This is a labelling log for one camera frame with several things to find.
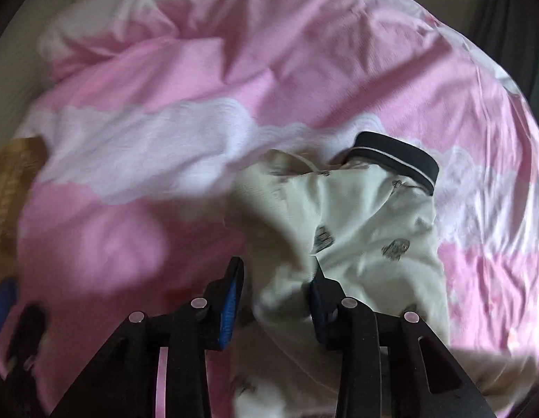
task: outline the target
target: screw head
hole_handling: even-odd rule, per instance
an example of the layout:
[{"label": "screw head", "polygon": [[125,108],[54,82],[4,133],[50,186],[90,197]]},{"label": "screw head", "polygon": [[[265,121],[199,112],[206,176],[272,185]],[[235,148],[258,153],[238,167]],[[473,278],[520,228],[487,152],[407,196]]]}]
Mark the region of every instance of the screw head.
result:
[{"label": "screw head", "polygon": [[128,320],[133,324],[137,324],[138,322],[142,322],[144,317],[145,316],[142,311],[134,311],[130,314],[130,316],[128,316]]},{"label": "screw head", "polygon": [[416,324],[421,319],[421,317],[414,311],[407,311],[403,314],[403,317],[407,322],[411,322],[412,324]]},{"label": "screw head", "polygon": [[195,309],[202,309],[208,305],[208,301],[203,297],[196,297],[190,302],[190,305]]},{"label": "screw head", "polygon": [[341,300],[341,305],[343,305],[344,308],[356,308],[358,304],[357,300],[352,297],[345,297]]}]

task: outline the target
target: pink fabric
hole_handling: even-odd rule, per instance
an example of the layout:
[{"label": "pink fabric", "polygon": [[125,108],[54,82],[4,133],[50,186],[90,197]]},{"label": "pink fabric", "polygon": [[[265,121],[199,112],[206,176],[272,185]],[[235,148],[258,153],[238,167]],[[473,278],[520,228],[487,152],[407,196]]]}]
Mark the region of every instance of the pink fabric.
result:
[{"label": "pink fabric", "polygon": [[[123,43],[120,21],[78,39],[58,66],[71,75],[21,131],[51,158],[19,224],[21,302],[0,364],[16,313],[42,300],[52,408],[126,315],[174,310],[241,253],[223,224],[237,171],[271,148],[328,162],[361,130],[441,166],[453,344],[539,356],[539,130],[436,25],[378,0],[163,0]],[[230,413],[227,373],[215,357],[216,417]]]}]

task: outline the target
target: white garment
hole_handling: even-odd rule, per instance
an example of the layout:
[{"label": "white garment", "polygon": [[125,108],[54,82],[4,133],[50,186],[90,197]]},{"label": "white garment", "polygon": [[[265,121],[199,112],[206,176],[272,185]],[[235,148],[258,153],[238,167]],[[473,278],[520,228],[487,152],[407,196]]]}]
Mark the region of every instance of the white garment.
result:
[{"label": "white garment", "polygon": [[[270,151],[240,174],[228,221],[248,238],[243,305],[253,319],[233,341],[237,418],[334,415],[341,359],[315,338],[305,296],[314,256],[347,296],[384,314],[416,311],[449,343],[434,217],[416,181],[360,159],[319,171]],[[465,353],[457,358],[466,369]]]}]

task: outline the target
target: blue object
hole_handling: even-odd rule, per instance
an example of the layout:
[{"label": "blue object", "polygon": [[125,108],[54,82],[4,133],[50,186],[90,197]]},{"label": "blue object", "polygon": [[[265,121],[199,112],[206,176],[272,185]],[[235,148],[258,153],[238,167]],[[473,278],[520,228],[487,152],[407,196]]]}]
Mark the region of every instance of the blue object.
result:
[{"label": "blue object", "polygon": [[221,313],[221,321],[219,325],[219,345],[223,350],[231,341],[233,335],[233,326],[235,314],[237,311],[237,281],[233,280],[229,288],[229,294],[225,299],[223,312]]},{"label": "blue object", "polygon": [[0,331],[8,313],[18,299],[18,286],[15,278],[6,278],[0,282]]}]

